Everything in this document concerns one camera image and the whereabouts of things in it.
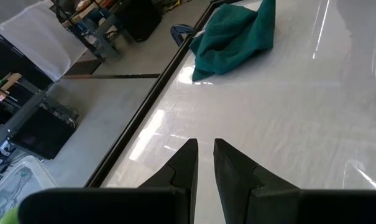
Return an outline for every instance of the green cloth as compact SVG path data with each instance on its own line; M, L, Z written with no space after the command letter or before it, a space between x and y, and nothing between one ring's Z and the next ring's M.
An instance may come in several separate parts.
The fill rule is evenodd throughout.
M223 75L260 50L273 47L275 0L263 0L258 11L223 4L208 22L204 34L193 39L196 55L192 80Z

